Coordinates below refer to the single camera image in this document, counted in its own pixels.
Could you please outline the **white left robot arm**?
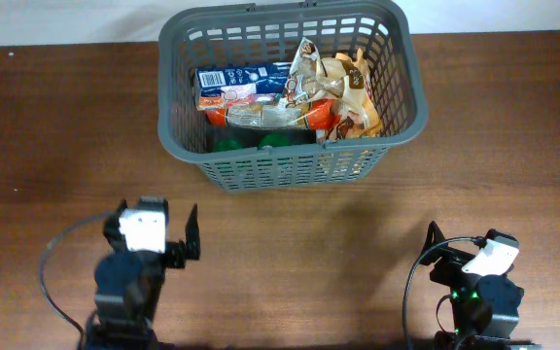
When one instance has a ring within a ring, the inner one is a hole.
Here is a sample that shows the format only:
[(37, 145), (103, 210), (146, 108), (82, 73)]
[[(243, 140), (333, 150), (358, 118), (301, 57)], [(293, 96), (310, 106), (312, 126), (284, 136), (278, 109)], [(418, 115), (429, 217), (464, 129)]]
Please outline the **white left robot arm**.
[(159, 349), (154, 319), (168, 269), (200, 259), (198, 208), (185, 224), (185, 238), (167, 239), (169, 205), (142, 197), (122, 201), (107, 215), (103, 235), (112, 252), (94, 270), (95, 309), (88, 316), (82, 349)]

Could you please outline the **blue tissue pack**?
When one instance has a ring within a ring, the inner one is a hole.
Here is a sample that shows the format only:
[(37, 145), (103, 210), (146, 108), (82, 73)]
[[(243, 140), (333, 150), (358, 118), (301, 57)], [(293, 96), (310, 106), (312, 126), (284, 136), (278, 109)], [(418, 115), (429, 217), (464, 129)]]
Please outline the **blue tissue pack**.
[(291, 62), (197, 69), (193, 90), (198, 111), (277, 99), (288, 81)]

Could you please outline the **orange spaghetti pack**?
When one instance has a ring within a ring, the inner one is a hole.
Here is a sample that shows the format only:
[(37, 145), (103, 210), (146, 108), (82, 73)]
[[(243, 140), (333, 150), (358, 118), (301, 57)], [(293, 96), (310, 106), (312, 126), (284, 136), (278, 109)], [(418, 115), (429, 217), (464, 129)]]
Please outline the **orange spaghetti pack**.
[(332, 99), (316, 100), (295, 107), (252, 104), (208, 110), (205, 114), (211, 124), (220, 126), (267, 130), (327, 130), (338, 121), (333, 113), (333, 104)]

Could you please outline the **beige coffee pouch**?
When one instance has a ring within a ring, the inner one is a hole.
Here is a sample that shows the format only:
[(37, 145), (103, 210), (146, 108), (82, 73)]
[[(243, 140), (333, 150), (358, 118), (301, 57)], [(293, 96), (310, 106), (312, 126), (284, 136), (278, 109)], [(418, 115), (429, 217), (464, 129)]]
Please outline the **beige coffee pouch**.
[(356, 57), (338, 52), (321, 59), (325, 87), (334, 96), (331, 106), (332, 125), (316, 132), (317, 142), (372, 138), (381, 135), (383, 122), (375, 109), (370, 69), (364, 51)]

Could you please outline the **beige brown snack pouch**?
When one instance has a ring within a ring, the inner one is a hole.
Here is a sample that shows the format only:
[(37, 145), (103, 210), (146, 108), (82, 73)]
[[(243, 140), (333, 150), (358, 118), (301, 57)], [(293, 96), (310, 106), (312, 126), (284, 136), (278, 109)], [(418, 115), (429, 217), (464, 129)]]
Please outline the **beige brown snack pouch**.
[(333, 99), (362, 113), (367, 97), (365, 77), (356, 63), (340, 55), (321, 57), (311, 40), (301, 39), (280, 99), (282, 106), (293, 108), (316, 100)]

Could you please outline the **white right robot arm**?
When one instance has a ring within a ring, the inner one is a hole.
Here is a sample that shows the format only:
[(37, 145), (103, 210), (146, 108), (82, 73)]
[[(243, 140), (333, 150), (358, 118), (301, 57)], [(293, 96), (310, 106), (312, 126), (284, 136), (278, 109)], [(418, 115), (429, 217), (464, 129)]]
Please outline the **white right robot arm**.
[(440, 302), (449, 301), (454, 328), (440, 328), (434, 336), (437, 350), (532, 350), (542, 346), (528, 339), (513, 339), (524, 297), (508, 274), (519, 254), (513, 236), (489, 229), (483, 236), (468, 240), (478, 247), (472, 254), (451, 244), (461, 237), (445, 238), (436, 222), (430, 222), (421, 255), (414, 263), (432, 265), (430, 280), (449, 289)]

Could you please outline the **green white cup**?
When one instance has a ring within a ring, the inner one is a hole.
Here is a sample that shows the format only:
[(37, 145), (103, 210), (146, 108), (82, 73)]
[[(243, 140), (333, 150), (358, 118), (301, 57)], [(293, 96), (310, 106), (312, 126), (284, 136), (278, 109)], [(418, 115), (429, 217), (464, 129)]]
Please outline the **green white cup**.
[(282, 133), (269, 133), (261, 140), (258, 145), (260, 150), (265, 148), (279, 148), (291, 146), (292, 142), (290, 139)]

